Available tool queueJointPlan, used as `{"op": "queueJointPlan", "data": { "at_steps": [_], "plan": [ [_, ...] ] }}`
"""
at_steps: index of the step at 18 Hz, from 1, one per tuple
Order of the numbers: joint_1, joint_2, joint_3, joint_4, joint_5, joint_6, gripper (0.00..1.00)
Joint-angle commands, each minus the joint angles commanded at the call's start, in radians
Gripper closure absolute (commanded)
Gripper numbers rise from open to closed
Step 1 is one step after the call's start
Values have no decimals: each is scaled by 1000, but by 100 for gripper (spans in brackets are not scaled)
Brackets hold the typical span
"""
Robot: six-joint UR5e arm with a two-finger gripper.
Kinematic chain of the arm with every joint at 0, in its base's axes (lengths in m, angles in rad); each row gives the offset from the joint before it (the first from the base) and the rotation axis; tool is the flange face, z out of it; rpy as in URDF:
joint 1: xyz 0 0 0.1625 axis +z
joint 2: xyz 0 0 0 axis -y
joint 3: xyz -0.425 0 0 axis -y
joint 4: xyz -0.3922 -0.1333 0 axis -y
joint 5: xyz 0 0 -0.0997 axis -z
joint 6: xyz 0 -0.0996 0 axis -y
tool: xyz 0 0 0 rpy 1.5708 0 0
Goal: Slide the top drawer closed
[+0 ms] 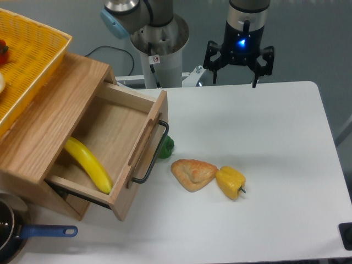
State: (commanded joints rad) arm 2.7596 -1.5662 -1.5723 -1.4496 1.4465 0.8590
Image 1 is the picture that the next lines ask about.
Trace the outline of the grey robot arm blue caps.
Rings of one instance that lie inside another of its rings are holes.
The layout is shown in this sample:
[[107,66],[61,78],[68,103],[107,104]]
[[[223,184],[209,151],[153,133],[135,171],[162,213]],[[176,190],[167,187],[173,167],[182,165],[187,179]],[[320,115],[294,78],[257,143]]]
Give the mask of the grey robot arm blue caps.
[[[269,6],[269,1],[229,1],[223,42],[208,42],[202,65],[213,80],[227,65],[248,67],[253,87],[272,74],[274,47],[260,47]],[[173,1],[105,1],[101,18],[115,37],[130,38],[139,51],[146,88],[183,85],[182,52],[189,27],[174,13]]]

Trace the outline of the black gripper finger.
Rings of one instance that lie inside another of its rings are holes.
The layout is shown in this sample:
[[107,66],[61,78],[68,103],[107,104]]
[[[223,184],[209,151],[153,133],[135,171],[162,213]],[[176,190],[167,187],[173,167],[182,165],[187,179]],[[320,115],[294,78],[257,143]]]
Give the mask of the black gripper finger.
[[217,82],[217,72],[225,66],[225,61],[222,58],[222,45],[214,41],[208,41],[203,68],[212,72],[213,83]]
[[258,80],[262,76],[270,76],[273,71],[274,64],[274,47],[269,46],[264,49],[260,49],[260,57],[265,61],[265,65],[261,65],[258,60],[255,60],[254,69],[254,79],[252,81],[252,88],[255,88]]

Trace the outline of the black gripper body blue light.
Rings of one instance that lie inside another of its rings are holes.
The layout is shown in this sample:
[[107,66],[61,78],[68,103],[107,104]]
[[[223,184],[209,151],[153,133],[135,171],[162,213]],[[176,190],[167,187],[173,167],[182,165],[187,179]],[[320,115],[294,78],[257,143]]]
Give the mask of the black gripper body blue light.
[[240,65],[253,67],[260,55],[260,44],[264,26],[254,31],[250,29],[250,22],[245,22],[240,29],[235,29],[228,22],[225,25],[224,40],[221,47],[221,65]]

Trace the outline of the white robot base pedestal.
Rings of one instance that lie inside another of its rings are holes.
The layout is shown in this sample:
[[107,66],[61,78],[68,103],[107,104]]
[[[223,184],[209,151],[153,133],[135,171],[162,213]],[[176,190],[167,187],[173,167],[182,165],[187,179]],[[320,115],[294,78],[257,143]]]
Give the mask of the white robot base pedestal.
[[174,14],[169,24],[144,26],[130,37],[140,55],[147,89],[182,86],[183,49],[189,40],[186,21]]

